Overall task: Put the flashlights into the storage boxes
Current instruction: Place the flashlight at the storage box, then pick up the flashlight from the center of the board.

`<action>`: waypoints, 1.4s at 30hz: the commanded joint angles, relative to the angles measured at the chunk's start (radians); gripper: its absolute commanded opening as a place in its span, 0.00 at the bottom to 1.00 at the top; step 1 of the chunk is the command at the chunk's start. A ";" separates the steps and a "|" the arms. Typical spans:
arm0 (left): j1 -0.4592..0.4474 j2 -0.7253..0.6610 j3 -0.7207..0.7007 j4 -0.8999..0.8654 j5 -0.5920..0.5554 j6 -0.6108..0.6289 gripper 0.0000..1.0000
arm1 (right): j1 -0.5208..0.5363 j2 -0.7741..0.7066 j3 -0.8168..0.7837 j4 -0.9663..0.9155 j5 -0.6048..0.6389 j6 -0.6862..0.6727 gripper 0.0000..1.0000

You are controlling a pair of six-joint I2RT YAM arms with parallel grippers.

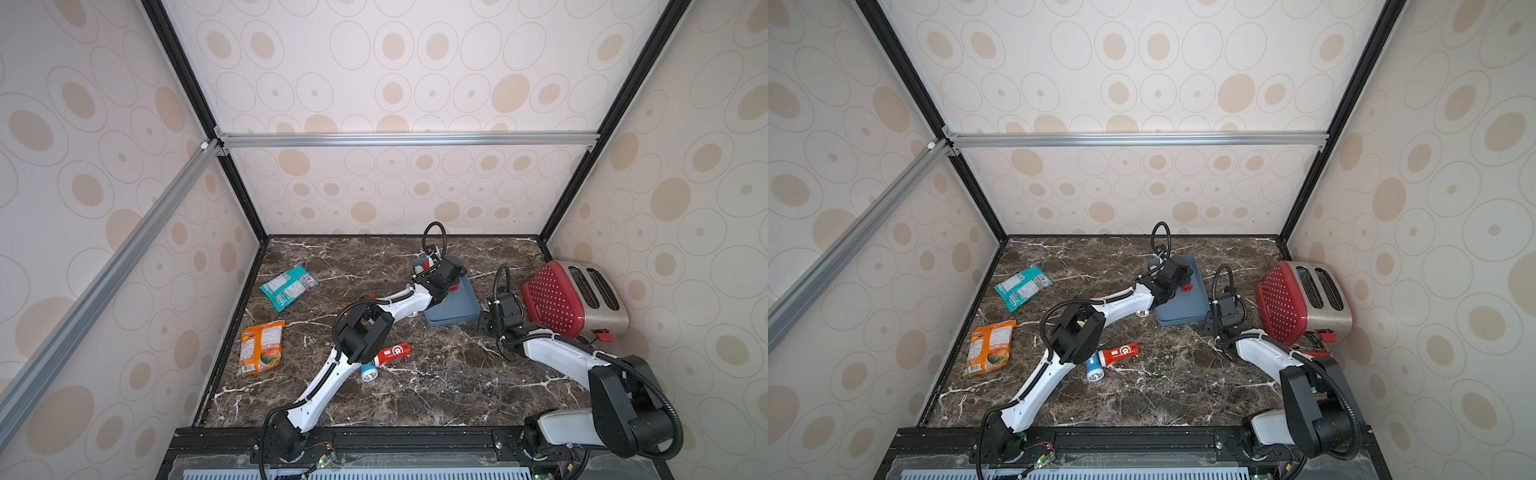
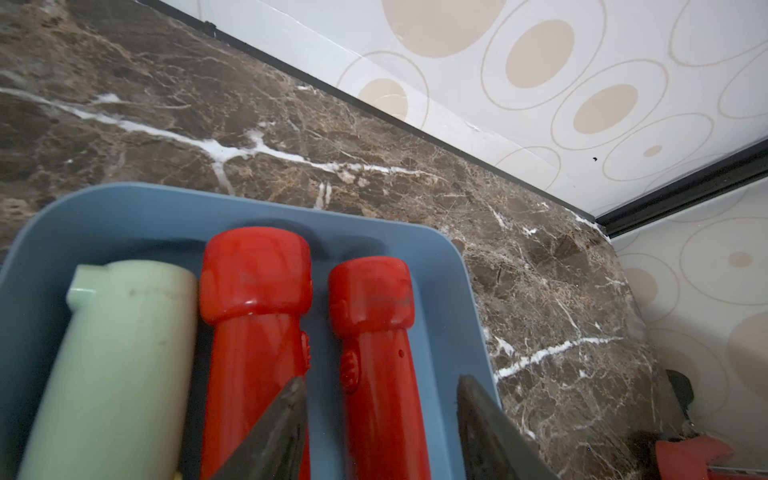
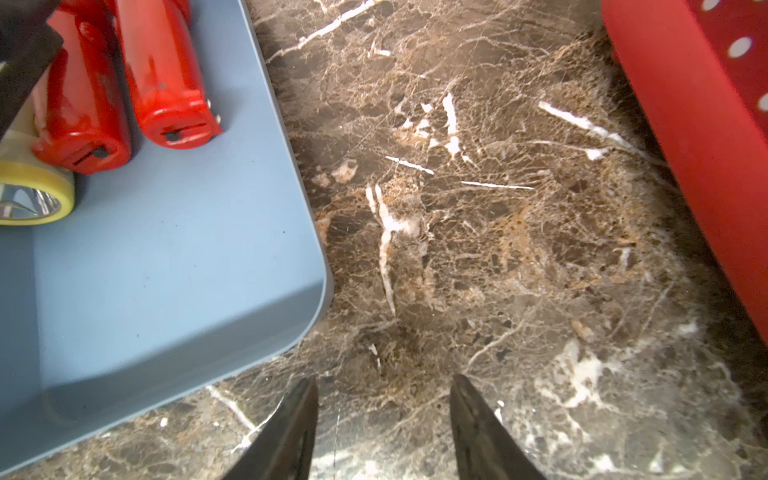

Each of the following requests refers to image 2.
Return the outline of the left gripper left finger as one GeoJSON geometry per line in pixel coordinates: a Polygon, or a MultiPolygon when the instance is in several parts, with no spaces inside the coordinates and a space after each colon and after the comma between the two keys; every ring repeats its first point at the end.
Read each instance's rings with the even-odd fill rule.
{"type": "Polygon", "coordinates": [[[303,377],[295,377],[212,479],[298,479],[307,427],[307,387],[303,377]]]}

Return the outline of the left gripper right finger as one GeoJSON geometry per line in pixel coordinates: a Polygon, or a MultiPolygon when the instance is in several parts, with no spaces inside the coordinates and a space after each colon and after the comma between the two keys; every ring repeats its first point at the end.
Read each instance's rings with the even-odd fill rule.
{"type": "Polygon", "coordinates": [[[468,479],[558,479],[475,377],[459,377],[457,406],[468,479]]]}

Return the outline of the red flashlight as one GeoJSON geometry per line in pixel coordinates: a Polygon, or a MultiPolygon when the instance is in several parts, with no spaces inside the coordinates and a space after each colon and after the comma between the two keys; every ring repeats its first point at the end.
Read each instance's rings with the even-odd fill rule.
{"type": "Polygon", "coordinates": [[[290,380],[306,375],[300,319],[312,304],[311,267],[308,243],[287,230],[238,228],[206,245],[199,305],[214,338],[202,478],[225,464],[290,380]]]}

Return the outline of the red flashlight diagonal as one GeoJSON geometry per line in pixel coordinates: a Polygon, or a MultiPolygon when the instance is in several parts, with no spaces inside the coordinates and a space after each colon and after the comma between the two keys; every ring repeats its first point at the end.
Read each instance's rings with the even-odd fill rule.
{"type": "Polygon", "coordinates": [[[341,341],[348,478],[430,478],[408,337],[415,301],[407,264],[387,256],[350,260],[331,271],[328,287],[341,341]]]}

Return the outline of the blue storage tray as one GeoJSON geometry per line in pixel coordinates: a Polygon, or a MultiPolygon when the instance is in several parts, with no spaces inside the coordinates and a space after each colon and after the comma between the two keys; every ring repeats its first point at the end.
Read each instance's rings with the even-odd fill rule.
{"type": "Polygon", "coordinates": [[[392,256],[409,267],[415,322],[408,336],[435,479],[465,475],[456,388],[461,375],[494,390],[469,276],[438,231],[324,210],[164,187],[89,187],[45,207],[16,236],[1,266],[1,475],[16,476],[59,345],[71,318],[65,296],[80,264],[147,259],[199,273],[216,234],[269,226],[310,245],[314,298],[301,321],[311,347],[307,375],[311,475],[346,475],[340,341],[328,321],[328,276],[338,264],[392,256]]]}

